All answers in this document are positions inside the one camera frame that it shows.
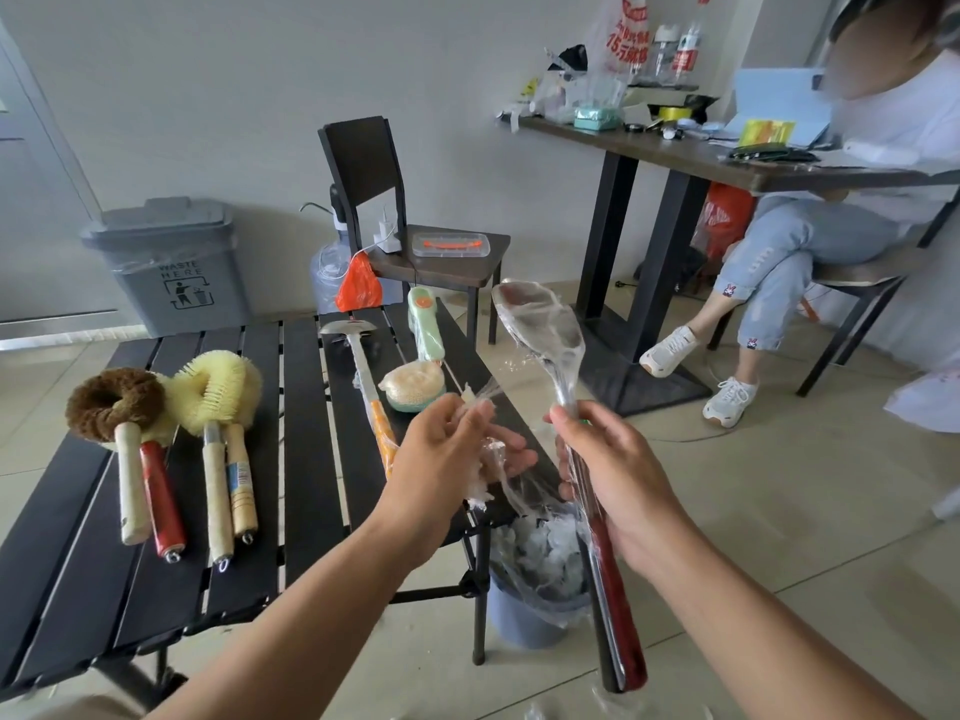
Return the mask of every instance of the black slatted table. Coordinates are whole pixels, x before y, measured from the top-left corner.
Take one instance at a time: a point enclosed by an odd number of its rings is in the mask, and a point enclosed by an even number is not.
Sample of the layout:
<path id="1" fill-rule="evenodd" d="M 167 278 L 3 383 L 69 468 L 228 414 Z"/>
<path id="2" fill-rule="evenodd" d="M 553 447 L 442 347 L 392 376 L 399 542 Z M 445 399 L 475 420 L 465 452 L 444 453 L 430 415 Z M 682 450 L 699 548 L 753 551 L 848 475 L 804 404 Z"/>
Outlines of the black slatted table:
<path id="1" fill-rule="evenodd" d="M 374 382 L 417 358 L 405 305 L 353 316 L 376 327 L 364 338 Z M 384 485 L 377 443 L 354 388 L 349 346 L 318 336 L 323 324 L 347 317 L 308 316 L 120 344 L 111 367 L 173 375 L 210 350 L 235 351 L 256 364 L 264 398 L 246 446 L 260 530 L 254 544 L 237 542 L 229 569 L 210 570 L 202 444 L 178 430 L 167 468 L 187 532 L 182 560 L 165 563 L 152 540 L 125 546 L 113 454 L 67 435 L 0 546 L 0 701 L 95 667 L 144 707 L 153 707 L 185 680 L 167 667 L 167 647 L 210 627 L 251 621 L 366 520 Z M 479 391 L 490 372 L 442 303 L 438 325 L 448 390 L 459 393 L 469 384 Z M 558 481 L 553 463 L 509 399 L 500 395 L 494 402 L 496 421 L 540 451 L 534 470 Z M 413 415 L 384 406 L 402 440 Z M 347 515 L 341 512 L 336 454 Z M 477 665 L 484 661 L 490 531 L 514 517 L 502 493 L 493 493 L 485 511 L 464 508 L 451 521 L 446 543 L 462 542 L 466 556 L 459 583 L 402 591 L 393 599 L 474 598 Z M 151 653 L 157 656 L 155 679 L 131 664 L 134 656 Z"/>

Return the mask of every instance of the tabletop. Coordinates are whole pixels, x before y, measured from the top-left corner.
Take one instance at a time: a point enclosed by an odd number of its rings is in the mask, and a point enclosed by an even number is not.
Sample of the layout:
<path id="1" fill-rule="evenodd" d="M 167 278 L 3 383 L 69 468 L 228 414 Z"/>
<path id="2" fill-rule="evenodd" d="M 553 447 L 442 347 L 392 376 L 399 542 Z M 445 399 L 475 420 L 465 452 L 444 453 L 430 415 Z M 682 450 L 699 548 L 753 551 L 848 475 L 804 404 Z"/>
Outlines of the tabletop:
<path id="1" fill-rule="evenodd" d="M 405 304 L 353 315 L 375 326 L 364 338 L 374 382 L 416 360 Z M 111 367 L 165 375 L 210 350 L 236 351 L 256 364 L 264 397 L 246 446 L 260 529 L 252 545 L 237 542 L 229 569 L 210 570 L 202 443 L 179 430 L 167 469 L 187 533 L 182 559 L 164 562 L 152 540 L 123 545 L 113 453 L 67 435 L 0 546 L 0 701 L 98 660 L 147 654 L 212 626 L 249 621 L 366 520 L 385 482 L 377 443 L 354 387 L 349 346 L 318 337 L 319 326 L 347 317 L 306 316 L 118 346 Z M 469 384 L 479 391 L 491 380 L 486 365 L 443 303 L 437 320 L 447 389 L 460 393 Z M 540 452 L 534 470 L 559 480 L 509 399 L 501 394 L 494 402 L 497 422 Z M 401 441 L 413 414 L 384 407 Z M 513 511 L 502 492 L 492 492 L 496 499 L 481 520 L 509 522 Z M 477 530 L 471 518 L 465 509 L 454 516 L 448 543 Z"/>
<path id="2" fill-rule="evenodd" d="M 808 170 L 782 166 L 763 167 L 724 161 L 720 157 L 724 155 L 726 149 L 690 137 L 680 141 L 666 141 L 661 136 L 631 133 L 622 128 L 588 131 L 529 116 L 520 119 L 520 128 L 576 141 L 605 152 L 646 161 L 692 177 L 729 184 L 749 192 L 828 191 L 960 184 L 960 169 L 927 176 L 919 171 L 869 168 Z"/>

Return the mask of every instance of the tiled floor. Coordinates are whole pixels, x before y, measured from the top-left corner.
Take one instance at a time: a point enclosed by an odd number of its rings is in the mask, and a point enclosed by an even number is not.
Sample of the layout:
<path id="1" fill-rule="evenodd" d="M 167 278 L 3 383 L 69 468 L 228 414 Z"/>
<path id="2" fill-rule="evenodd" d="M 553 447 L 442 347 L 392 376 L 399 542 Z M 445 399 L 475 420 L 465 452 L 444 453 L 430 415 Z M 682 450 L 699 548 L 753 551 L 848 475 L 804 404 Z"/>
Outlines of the tiled floor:
<path id="1" fill-rule="evenodd" d="M 570 284 L 560 288 L 571 298 Z M 607 302 L 625 312 L 632 292 Z M 697 307 L 678 299 L 667 328 Z M 460 311 L 451 308 L 454 313 Z M 486 333 L 482 319 L 480 333 Z M 736 329 L 726 337 L 732 343 Z M 882 410 L 907 369 L 866 349 L 833 368 L 810 397 L 793 390 L 829 333 L 798 319 L 782 357 L 769 360 L 759 399 L 740 426 L 722 432 L 691 404 L 635 417 L 691 515 L 726 553 L 921 713 L 960 708 L 960 525 L 936 525 L 930 504 L 960 483 L 960 439 L 922 432 Z M 110 344 L 0 353 L 0 535 L 16 518 L 64 434 L 69 391 L 99 371 Z M 508 396 L 545 440 L 540 416 L 551 389 L 508 338 L 480 352 Z M 691 357 L 713 381 L 736 350 Z M 471 385 L 478 388 L 483 385 Z M 456 581 L 456 547 L 438 553 L 410 586 Z M 336 720 L 405 717 L 547 717 L 717 720 L 742 715 L 659 597 L 628 576 L 633 615 L 648 647 L 649 689 L 607 712 L 594 697 L 592 629 L 579 626 L 555 649 L 524 653 L 487 632 L 488 659 L 471 664 L 473 605 L 448 599 L 391 606 L 330 707 Z M 243 632 L 213 630 L 174 645 L 171 662 L 191 674 Z M 110 691 L 95 673 L 57 692 Z"/>

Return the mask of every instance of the shoe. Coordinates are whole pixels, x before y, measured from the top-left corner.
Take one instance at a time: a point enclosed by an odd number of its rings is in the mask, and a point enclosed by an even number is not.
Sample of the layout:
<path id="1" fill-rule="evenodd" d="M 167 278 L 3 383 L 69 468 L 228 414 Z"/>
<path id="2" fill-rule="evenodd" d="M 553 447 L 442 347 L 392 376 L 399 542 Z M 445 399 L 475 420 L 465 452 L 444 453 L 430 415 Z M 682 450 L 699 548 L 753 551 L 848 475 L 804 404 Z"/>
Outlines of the shoe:
<path id="1" fill-rule="evenodd" d="M 682 325 L 653 348 L 647 349 L 640 356 L 640 365 L 657 379 L 666 379 L 699 344 L 690 327 Z"/>
<path id="2" fill-rule="evenodd" d="M 720 382 L 720 390 L 706 402 L 703 418 L 730 429 L 736 427 L 747 407 L 757 398 L 756 384 L 741 384 L 733 376 Z"/>

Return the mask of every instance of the large metal spoon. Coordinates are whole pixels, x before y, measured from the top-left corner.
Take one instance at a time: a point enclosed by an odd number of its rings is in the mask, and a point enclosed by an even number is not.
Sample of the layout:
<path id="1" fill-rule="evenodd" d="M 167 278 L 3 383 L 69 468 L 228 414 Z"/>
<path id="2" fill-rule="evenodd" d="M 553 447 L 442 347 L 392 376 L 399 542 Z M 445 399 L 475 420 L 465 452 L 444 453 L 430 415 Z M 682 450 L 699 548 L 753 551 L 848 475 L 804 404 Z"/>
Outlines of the large metal spoon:
<path id="1" fill-rule="evenodd" d="M 574 390 L 586 346 L 570 306 L 560 302 L 553 290 L 524 281 L 493 288 L 493 305 L 510 336 L 530 350 L 550 375 L 559 405 L 580 419 Z M 569 445 L 566 451 L 580 520 L 589 527 L 591 538 L 588 546 L 581 543 L 581 551 L 588 556 L 593 579 L 590 593 L 604 686 L 611 692 L 639 690 L 647 682 L 646 662 L 607 530 L 607 515 L 594 493 L 587 464 Z"/>

